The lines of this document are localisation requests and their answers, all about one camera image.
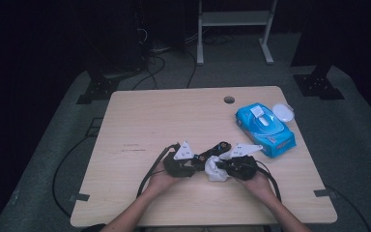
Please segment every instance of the table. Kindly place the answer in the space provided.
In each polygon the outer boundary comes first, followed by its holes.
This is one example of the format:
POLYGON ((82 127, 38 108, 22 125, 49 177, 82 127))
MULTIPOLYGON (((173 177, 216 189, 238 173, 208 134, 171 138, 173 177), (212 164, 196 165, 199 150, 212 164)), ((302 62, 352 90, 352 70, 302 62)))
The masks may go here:
POLYGON ((203 12, 202 0, 199 1, 197 64, 204 65, 203 27, 207 26, 265 26, 264 36, 259 39, 261 49, 268 65, 273 59, 268 49, 268 37, 275 15, 277 0, 272 0, 269 11, 244 12, 203 12))
MULTIPOLYGON (((234 87, 115 92, 71 216, 76 227, 107 223, 134 199, 141 180, 165 147, 187 141, 196 154, 220 141, 251 143, 236 124, 235 113, 248 104, 268 107, 286 100, 278 87, 234 87), (234 98, 226 103, 225 97, 234 98)), ((279 185, 282 201, 306 223, 335 222, 337 215, 310 157, 297 123, 297 147, 276 159, 261 152, 279 185)), ((157 198, 140 220, 142 226, 273 224, 276 220, 233 178, 210 182, 204 172, 186 178, 157 198)))

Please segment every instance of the black cable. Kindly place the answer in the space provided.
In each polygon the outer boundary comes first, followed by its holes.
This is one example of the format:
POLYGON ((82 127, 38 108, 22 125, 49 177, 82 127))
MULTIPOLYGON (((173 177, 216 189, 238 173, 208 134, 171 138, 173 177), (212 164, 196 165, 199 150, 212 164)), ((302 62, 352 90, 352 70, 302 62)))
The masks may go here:
POLYGON ((188 80, 188 84, 186 85, 186 88, 188 89, 188 88, 189 88, 189 84, 191 83, 191 80, 192 80, 192 78, 194 77, 195 71, 196 71, 196 69, 197 69, 197 61, 195 60, 195 57, 191 54, 191 52, 187 51, 186 53, 188 53, 188 55, 191 56, 192 61, 193 61, 193 63, 194 63, 194 69, 192 70, 191 77, 189 78, 189 80, 188 80))
POLYGON ((363 223, 364 223, 364 225, 366 227, 366 230, 370 232, 371 231, 371 228, 369 226, 369 223, 367 222, 367 220, 363 216, 363 214, 360 212, 360 210, 357 208, 357 206, 354 203, 352 203, 344 194, 342 194, 336 188, 333 188, 333 187, 331 187, 331 186, 329 186, 327 184, 324 184, 324 185, 325 185, 325 187, 333 190, 337 195, 339 195, 340 197, 342 197, 346 202, 349 203, 349 205, 351 205, 351 207, 355 210, 355 212, 357 212, 357 214, 359 215, 359 217, 362 219, 362 221, 363 221, 363 223))
POLYGON ((76 148, 78 147, 81 143, 83 143, 87 138, 89 137, 93 137, 96 133, 98 133, 99 130, 96 130, 92 133, 90 133, 89 135, 86 135, 83 139, 81 139, 79 142, 77 142, 66 154, 65 156, 63 157, 63 159, 61 160, 61 162, 59 163, 59 165, 57 166, 56 168, 56 171, 55 171, 55 174, 53 175, 53 179, 52 179, 52 196, 53 196, 53 199, 55 201, 55 204, 57 205, 57 207, 68 217, 70 218, 71 217, 71 214, 69 214, 65 208, 62 207, 62 205, 59 203, 57 197, 56 197, 56 192, 55 192, 55 184, 56 184, 56 177, 57 177, 57 174, 60 170, 60 167, 62 166, 63 162, 65 162, 66 158, 71 154, 71 152, 76 148))
POLYGON ((154 75, 155 75, 155 74, 161 72, 161 71, 164 69, 164 67, 165 67, 165 61, 164 61, 164 59, 162 59, 161 57, 158 57, 158 56, 155 56, 154 58, 157 58, 158 60, 160 60, 160 61, 162 62, 162 66, 161 66, 161 68, 159 68, 156 72, 153 72, 153 73, 147 75, 146 77, 142 78, 141 80, 139 80, 139 81, 134 85, 134 87, 133 87, 131 90, 135 90, 135 89, 137 88, 137 86, 140 85, 140 84, 141 84, 143 81, 145 81, 146 79, 148 79, 148 78, 150 78, 150 77, 154 78, 154 75))
POLYGON ((281 193, 279 192, 278 184, 276 183, 276 180, 273 178, 271 173, 267 172, 266 170, 262 169, 261 167, 258 167, 257 170, 260 171, 261 173, 263 173, 268 179, 270 179, 270 181, 272 182, 272 185, 273 185, 273 189, 275 190, 276 198, 278 198, 278 200, 280 202, 282 202, 281 193))
POLYGON ((152 176, 156 175, 157 173, 163 172, 163 171, 165 171, 165 170, 163 169, 163 170, 160 170, 160 171, 154 172, 154 173, 152 174, 152 176))
POLYGON ((255 161, 258 163, 261 163, 265 167, 265 169, 267 169, 267 171, 271 174, 270 170, 261 161, 258 161, 258 160, 255 160, 255 161))
POLYGON ((86 133, 85 133, 85 136, 86 137, 89 137, 89 136, 91 136, 91 137, 97 137, 98 136, 97 134, 90 133, 90 130, 91 129, 97 129, 97 132, 100 131, 100 125, 95 126, 95 122, 97 120, 103 120, 103 118, 102 117, 94 117, 92 119, 92 123, 90 124, 89 128, 86 130, 86 133))
POLYGON ((234 40, 233 35, 228 35, 229 39, 226 36, 210 35, 204 38, 203 44, 210 46, 219 46, 232 42, 234 40))
POLYGON ((152 56, 154 56, 154 55, 161 55, 161 54, 164 54, 164 53, 168 53, 172 50, 174 50, 173 47, 167 47, 167 48, 163 48, 161 51, 156 51, 154 49, 154 50, 151 51, 151 53, 152 53, 152 56))
POLYGON ((153 89, 158 89, 155 75, 152 72, 150 72, 149 66, 146 66, 146 71, 147 71, 147 73, 149 73, 152 76, 153 82, 155 83, 155 87, 153 89))
POLYGON ((171 145, 170 147, 167 147, 165 148, 161 154, 157 157, 155 163, 153 163, 152 167, 150 168, 150 170, 147 172, 146 176, 143 178, 143 180, 141 181, 141 184, 140 186, 138 187, 138 191, 137 191, 137 195, 136 195, 136 198, 139 197, 141 195, 141 193, 143 192, 143 188, 144 188, 144 185, 146 185, 146 182, 147 180, 149 180, 149 178, 151 176, 153 176, 154 174, 156 173, 153 173, 153 171, 155 170, 155 168, 157 167, 158 163, 161 162, 161 160, 163 159, 163 157, 165 156, 165 154, 167 154, 167 152, 170 150, 170 148, 174 148, 175 145, 171 145))

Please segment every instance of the blue tissue box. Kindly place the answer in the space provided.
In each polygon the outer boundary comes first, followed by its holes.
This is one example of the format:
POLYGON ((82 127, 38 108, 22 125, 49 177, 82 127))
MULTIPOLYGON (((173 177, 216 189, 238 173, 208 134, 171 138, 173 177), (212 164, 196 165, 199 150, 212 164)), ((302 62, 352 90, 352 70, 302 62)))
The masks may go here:
POLYGON ((262 145, 262 152, 270 158, 297 145, 294 134, 285 123, 260 103, 240 108, 236 117, 238 126, 255 144, 262 145))

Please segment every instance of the stand base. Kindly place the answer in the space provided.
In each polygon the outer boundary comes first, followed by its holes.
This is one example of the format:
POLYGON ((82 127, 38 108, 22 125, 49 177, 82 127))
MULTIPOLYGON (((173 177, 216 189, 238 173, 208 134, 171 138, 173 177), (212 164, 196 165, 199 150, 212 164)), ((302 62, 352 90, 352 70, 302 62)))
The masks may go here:
POLYGON ((326 77, 315 77, 311 74, 295 74, 294 79, 305 97, 319 97, 321 100, 344 100, 336 88, 333 88, 326 77))
POLYGON ((267 61, 267 65, 273 65, 273 59, 270 53, 270 50, 268 49, 267 43, 263 43, 263 38, 259 39, 261 49, 264 53, 265 60, 267 61))
POLYGON ((197 65, 204 65, 203 45, 197 45, 197 65))
POLYGON ((93 100, 110 100, 113 92, 119 87, 119 83, 120 81, 112 80, 97 83, 92 80, 86 89, 86 93, 80 95, 76 104, 90 104, 93 100))

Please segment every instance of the floor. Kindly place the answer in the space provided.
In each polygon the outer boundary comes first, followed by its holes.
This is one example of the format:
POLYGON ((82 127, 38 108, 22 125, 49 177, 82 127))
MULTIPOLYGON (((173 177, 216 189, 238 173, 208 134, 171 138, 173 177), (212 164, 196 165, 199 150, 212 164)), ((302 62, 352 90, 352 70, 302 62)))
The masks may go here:
MULTIPOLYGON (((204 66, 195 67, 195 43, 186 48, 189 53, 174 50, 159 54, 159 58, 149 61, 151 73, 161 70, 155 74, 156 82, 147 78, 136 86, 149 75, 142 72, 122 80, 118 90, 127 91, 134 86, 136 90, 279 86, 295 109, 297 124, 322 180, 338 190, 331 199, 337 222, 309 226, 314 231, 366 231, 351 204, 371 227, 371 108, 354 82, 336 67, 329 71, 328 79, 344 100, 304 97, 293 75, 310 73, 314 67, 290 67, 300 34, 270 35, 269 47, 275 61, 271 66, 265 62, 259 37, 239 35, 229 43, 205 45, 204 66)), ((108 104, 107 100, 76 104, 89 83, 89 75, 83 72, 65 95, 1 214, 0 231, 82 229, 72 227, 67 215, 72 212, 73 197, 79 193, 96 142, 94 136, 85 136, 87 129, 94 118, 103 117, 108 104), (56 206, 53 190, 65 214, 56 206)), ((95 120, 93 130, 100 123, 101 120, 95 120)), ((279 230, 277 225, 271 229, 279 230)))

